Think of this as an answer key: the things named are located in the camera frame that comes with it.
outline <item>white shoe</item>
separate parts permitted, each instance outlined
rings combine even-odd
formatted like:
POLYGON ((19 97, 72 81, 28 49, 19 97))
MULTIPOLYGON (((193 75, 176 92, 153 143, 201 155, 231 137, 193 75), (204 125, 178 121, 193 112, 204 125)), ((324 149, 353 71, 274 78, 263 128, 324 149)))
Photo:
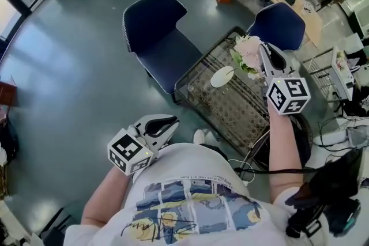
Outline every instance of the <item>white shoe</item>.
POLYGON ((195 131, 193 142, 196 145, 201 145, 202 143, 205 143, 205 133, 202 129, 198 129, 195 131))

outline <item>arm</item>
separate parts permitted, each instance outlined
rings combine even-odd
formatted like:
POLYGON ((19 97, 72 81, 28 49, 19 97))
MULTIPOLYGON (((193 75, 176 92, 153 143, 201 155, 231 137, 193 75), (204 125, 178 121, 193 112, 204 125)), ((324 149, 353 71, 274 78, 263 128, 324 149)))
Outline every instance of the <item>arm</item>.
POLYGON ((113 167, 88 200, 81 225, 102 228, 121 209, 130 178, 113 167))
MULTIPOLYGON (((279 115, 269 101, 268 111, 270 116, 269 170, 301 169, 299 151, 289 117, 279 115)), ((301 187, 303 175, 291 173, 270 175, 269 183, 270 199, 274 202, 284 190, 301 187)))

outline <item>chair backrest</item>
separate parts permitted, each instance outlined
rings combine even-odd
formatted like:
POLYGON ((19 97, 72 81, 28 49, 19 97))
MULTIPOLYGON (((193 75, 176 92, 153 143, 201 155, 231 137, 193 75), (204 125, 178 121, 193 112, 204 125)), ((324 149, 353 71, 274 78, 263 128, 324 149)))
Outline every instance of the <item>chair backrest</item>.
POLYGON ((287 4, 280 2, 262 9, 248 30, 280 50, 298 50, 304 38, 305 22, 287 4))
POLYGON ((168 35, 187 13, 178 0, 138 0, 123 13, 123 30, 128 50, 145 51, 168 35))

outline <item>white t-shirt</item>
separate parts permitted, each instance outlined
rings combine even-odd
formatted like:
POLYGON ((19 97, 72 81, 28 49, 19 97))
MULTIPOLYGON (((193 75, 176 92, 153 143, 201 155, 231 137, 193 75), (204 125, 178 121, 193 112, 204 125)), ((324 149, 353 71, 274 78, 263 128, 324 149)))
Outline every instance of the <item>white t-shirt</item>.
MULTIPOLYGON (((284 202, 298 188, 273 205, 253 200, 229 163, 206 147, 166 147, 133 181, 123 210, 101 229, 70 226, 64 246, 311 245, 306 237, 285 234, 294 210, 284 202)), ((325 245, 326 219, 321 223, 313 245, 325 245)))

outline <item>flower bouquet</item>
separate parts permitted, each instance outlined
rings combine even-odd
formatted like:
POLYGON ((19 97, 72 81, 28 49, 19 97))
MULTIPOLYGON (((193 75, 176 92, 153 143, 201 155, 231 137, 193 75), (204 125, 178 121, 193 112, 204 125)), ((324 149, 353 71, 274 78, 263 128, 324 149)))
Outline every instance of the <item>flower bouquet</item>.
POLYGON ((237 64, 236 69, 241 68, 252 80, 264 78, 258 55, 261 44, 263 42, 258 36, 245 35, 244 37, 238 37, 233 50, 229 51, 237 64))

